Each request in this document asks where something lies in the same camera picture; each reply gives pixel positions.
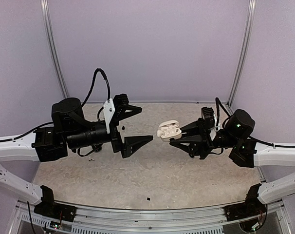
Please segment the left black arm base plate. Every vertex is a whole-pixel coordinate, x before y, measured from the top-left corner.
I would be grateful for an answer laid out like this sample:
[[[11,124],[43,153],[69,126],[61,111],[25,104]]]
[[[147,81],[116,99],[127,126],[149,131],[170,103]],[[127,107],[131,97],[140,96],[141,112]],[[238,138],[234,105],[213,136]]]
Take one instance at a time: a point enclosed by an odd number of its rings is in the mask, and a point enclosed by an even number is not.
[[[35,205],[36,214],[58,219],[61,221],[73,222],[77,207],[55,202],[53,190],[45,185],[40,186],[42,196],[40,203]]]

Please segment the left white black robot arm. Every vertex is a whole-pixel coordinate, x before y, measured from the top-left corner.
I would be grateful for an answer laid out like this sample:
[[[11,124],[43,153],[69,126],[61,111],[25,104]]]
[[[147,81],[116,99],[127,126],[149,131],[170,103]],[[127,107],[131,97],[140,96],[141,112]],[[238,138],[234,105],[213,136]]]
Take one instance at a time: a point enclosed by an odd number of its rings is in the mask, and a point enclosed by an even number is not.
[[[151,135],[122,138],[119,122],[141,113],[142,108],[129,104],[126,94],[116,95],[104,104],[104,122],[85,119],[82,103],[76,97],[66,98],[52,105],[52,122],[35,127],[20,136],[0,137],[0,163],[6,161],[57,161],[68,156],[68,151],[83,156],[82,148],[91,147],[87,153],[100,152],[102,145],[110,143],[114,153],[128,158],[142,146],[152,141]],[[48,216],[60,212],[52,189],[37,186],[7,172],[0,165],[0,185],[40,207]]]

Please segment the white earbuds charging case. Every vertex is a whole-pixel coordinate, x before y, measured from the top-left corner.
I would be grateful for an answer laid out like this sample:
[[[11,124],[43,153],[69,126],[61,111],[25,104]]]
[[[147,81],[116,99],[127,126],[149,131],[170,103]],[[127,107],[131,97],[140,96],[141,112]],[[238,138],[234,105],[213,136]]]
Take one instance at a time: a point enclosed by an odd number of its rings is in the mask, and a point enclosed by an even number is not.
[[[182,137],[182,131],[180,124],[177,120],[168,120],[162,122],[157,130],[157,137],[163,142],[170,142],[171,139],[180,139]]]

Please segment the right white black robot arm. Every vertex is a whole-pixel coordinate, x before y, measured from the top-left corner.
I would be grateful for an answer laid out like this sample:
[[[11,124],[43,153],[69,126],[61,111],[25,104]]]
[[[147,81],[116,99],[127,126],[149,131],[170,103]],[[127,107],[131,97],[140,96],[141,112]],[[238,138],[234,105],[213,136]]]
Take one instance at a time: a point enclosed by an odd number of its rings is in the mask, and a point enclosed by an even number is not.
[[[181,128],[178,139],[171,138],[169,144],[189,154],[205,159],[214,149],[231,149],[229,158],[239,167],[262,166],[295,167],[295,144],[268,143],[251,137],[255,121],[242,109],[229,115],[216,132],[212,129],[213,110],[202,108],[197,121]],[[260,203],[268,204],[295,193],[295,172],[269,183],[252,186],[241,205],[244,216],[252,216]]]

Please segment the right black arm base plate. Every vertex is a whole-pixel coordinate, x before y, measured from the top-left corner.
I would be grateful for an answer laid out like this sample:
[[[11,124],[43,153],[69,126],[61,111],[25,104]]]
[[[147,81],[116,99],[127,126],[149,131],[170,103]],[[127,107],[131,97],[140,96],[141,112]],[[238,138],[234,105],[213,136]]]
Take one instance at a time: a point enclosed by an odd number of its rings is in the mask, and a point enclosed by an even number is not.
[[[260,183],[253,185],[243,202],[227,205],[223,208],[227,221],[244,219],[267,212],[267,205],[262,204],[258,199],[260,186]]]

